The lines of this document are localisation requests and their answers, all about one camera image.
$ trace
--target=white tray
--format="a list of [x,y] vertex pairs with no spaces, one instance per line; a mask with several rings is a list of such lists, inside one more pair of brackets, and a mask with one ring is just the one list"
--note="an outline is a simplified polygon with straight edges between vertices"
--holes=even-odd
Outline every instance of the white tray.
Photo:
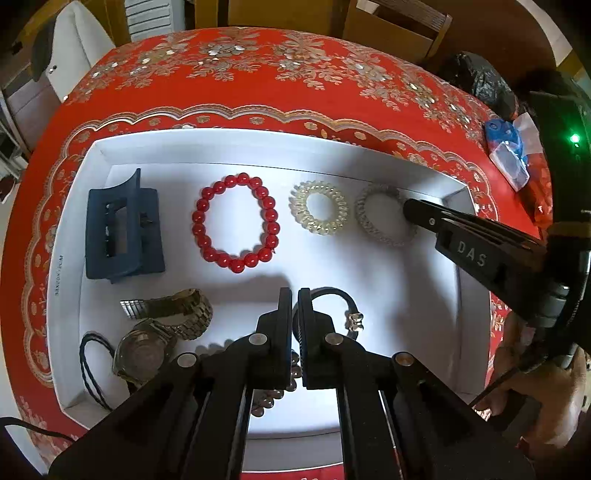
[[[158,190],[166,272],[111,284],[88,280],[85,223],[89,189],[114,186],[141,167],[142,187]],[[236,275],[206,263],[191,234],[191,213],[200,189],[241,171],[260,176],[277,200],[281,232],[271,262]],[[474,395],[485,382],[490,298],[480,284],[434,249],[435,236],[419,230],[403,248],[377,243],[352,216],[335,236],[307,232],[292,217],[288,197],[306,180],[336,185],[351,211],[368,182],[388,183],[406,197],[428,199],[473,213],[467,187],[427,167],[353,145],[300,135],[234,129],[143,132],[96,141],[88,150],[64,205],[50,268],[47,309],[51,369],[61,409],[92,427],[106,415],[85,393],[78,361],[84,333],[94,330],[113,345],[133,326],[119,300],[155,298],[189,287],[210,299],[214,316],[207,332],[177,350],[226,346],[254,331],[258,317],[277,308],[279,288],[331,286],[347,291],[365,315],[359,342],[369,351],[413,353],[456,392]],[[310,199],[317,212],[322,198]],[[408,228],[393,200],[374,198],[372,219],[386,228]],[[207,232],[216,248],[231,254],[260,242],[262,220],[246,187],[216,196],[207,213]],[[345,303],[334,296],[314,301],[345,333]],[[293,347],[298,346],[293,340]],[[88,361],[107,401],[127,396],[111,374],[111,359],[90,344]],[[342,460],[333,391],[306,391],[301,381],[260,419],[251,417],[243,468],[246,471],[301,469]]]

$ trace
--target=table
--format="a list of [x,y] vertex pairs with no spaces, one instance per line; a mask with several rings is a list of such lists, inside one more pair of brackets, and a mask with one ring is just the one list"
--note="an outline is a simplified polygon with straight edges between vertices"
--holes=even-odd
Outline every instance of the table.
[[[421,68],[343,40],[252,27],[174,33],[112,50],[76,86],[40,140],[15,199],[0,278],[6,365],[22,417],[72,436],[51,382],[45,307],[61,208],[94,140],[165,128],[250,128],[373,148],[467,183],[478,215],[536,235],[490,162],[495,115]],[[491,301],[491,358],[508,309]],[[50,463],[66,446],[31,433]],[[342,466],[273,479],[343,478]]]

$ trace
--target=black leather strap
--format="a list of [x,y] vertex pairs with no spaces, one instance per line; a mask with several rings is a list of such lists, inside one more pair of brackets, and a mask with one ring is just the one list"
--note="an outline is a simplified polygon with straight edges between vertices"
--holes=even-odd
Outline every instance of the black leather strap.
[[[322,288],[317,288],[310,293],[310,297],[312,300],[317,299],[318,297],[321,297],[323,295],[338,295],[339,297],[344,299],[344,301],[347,302],[347,307],[348,307],[349,313],[359,313],[359,309],[357,308],[355,301],[353,300],[351,295],[349,295],[347,292],[340,290],[338,288],[322,287]],[[294,307],[293,320],[291,322],[291,330],[292,330],[295,338],[298,339],[297,303],[295,304],[295,307]],[[357,340],[358,335],[359,335],[359,332],[352,332],[351,330],[348,330],[348,332],[347,332],[347,337],[349,337],[353,340]]]

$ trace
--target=clear spiral hair tie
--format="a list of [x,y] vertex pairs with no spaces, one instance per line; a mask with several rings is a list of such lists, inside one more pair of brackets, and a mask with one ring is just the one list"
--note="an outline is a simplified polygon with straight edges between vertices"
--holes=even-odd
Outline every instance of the clear spiral hair tie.
[[[314,218],[306,205],[308,197],[320,193],[328,197],[336,206],[337,215],[331,220]],[[291,214],[295,221],[306,230],[319,235],[334,235],[341,230],[349,217],[349,205],[345,196],[334,185],[325,181],[306,181],[295,187],[290,197]]]

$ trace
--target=human hand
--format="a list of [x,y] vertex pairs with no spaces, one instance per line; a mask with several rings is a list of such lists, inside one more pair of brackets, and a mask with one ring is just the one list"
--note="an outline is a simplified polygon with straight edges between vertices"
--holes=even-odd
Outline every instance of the human hand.
[[[505,320],[504,335],[495,353],[493,381],[517,365],[523,321],[513,312]],[[477,410],[489,408],[492,415],[502,413],[507,391],[529,395],[542,404],[538,420],[524,436],[533,459],[548,457],[563,448],[577,429],[583,405],[586,365],[583,349],[578,348],[568,370],[546,362],[528,374],[517,373],[493,390],[476,405]]]

